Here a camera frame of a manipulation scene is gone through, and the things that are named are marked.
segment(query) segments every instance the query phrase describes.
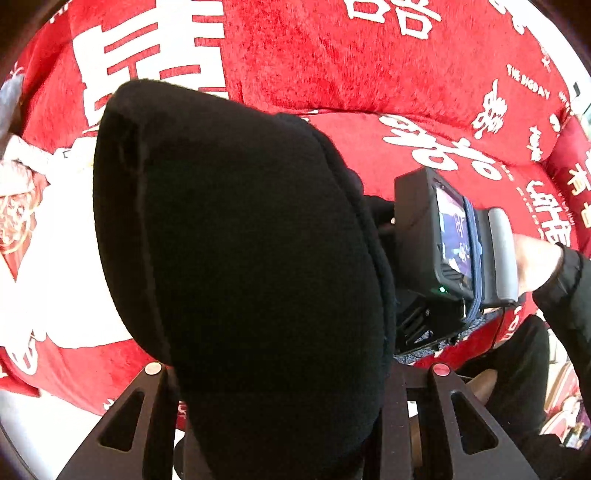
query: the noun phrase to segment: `red blanket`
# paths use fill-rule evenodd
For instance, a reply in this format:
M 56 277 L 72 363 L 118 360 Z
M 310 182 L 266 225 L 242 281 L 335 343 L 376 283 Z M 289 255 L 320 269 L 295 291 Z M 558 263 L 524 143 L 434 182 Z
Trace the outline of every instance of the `red blanket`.
M 302 115 L 331 137 L 367 194 L 392 199 L 396 176 L 432 166 L 475 206 L 503 207 L 515 231 L 577 247 L 582 220 L 544 169 L 568 90 L 495 0 L 73 0 L 32 40 L 21 68 L 23 138 L 50 153 L 65 148 L 57 163 L 77 138 L 96 135 L 119 85 L 158 79 Z M 75 224 L 65 236 L 76 239 Z M 15 276 L 25 247 L 7 258 Z M 67 242 L 55 255 L 55 268 L 76 260 Z M 458 367 L 534 311 L 528 302 L 439 358 Z M 74 348 L 40 331 L 22 358 L 0 349 L 6 370 L 94 413 L 150 360 L 119 336 Z M 0 388 L 9 388 L 2 379 Z

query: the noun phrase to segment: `black fabric cover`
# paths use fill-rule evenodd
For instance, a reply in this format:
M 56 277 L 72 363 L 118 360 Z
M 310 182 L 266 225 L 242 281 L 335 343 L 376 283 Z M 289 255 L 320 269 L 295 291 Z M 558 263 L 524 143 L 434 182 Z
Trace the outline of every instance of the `black fabric cover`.
M 138 80 L 107 104 L 96 232 L 121 318 L 172 365 L 217 480 L 326 478 L 378 417 L 392 273 L 303 120 Z

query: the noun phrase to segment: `red cushion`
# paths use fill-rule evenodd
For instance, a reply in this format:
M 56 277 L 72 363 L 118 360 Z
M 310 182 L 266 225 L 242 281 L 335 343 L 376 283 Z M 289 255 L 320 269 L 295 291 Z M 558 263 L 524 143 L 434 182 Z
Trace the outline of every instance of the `red cushion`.
M 24 138 L 68 147 L 119 85 L 149 77 L 270 112 L 420 115 L 508 164 L 531 161 L 536 127 L 546 158 L 556 143 L 549 118 L 561 116 L 568 90 L 530 31 L 492 0 L 425 3 L 76 0 L 19 60 Z M 498 115 L 481 125 L 485 112 Z
M 591 257 L 591 141 L 575 116 L 562 130 L 545 167 L 570 210 L 579 250 Z

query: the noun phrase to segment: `blue strap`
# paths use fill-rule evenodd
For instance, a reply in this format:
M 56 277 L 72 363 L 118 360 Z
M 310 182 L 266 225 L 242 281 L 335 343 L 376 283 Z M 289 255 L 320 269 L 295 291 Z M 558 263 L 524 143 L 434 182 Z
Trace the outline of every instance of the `blue strap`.
M 480 304 L 482 303 L 482 246 L 478 241 L 478 229 L 476 226 L 476 213 L 474 207 L 466 197 L 464 197 L 464 209 L 466 210 L 466 220 L 468 224 L 468 237 L 470 239 L 470 259 L 472 260 L 472 290 L 474 291 L 474 301 L 470 305 L 470 310 L 466 314 L 464 322 L 470 325 L 478 315 Z

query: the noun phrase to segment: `black pants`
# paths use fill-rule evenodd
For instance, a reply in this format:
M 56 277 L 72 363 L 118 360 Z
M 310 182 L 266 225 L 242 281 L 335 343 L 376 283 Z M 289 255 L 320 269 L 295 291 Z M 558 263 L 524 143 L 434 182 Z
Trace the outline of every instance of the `black pants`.
M 475 377 L 486 369 L 498 379 L 486 408 L 515 444 L 540 434 L 545 422 L 550 346 L 544 322 L 531 315 L 498 349 L 467 362 L 460 375 Z

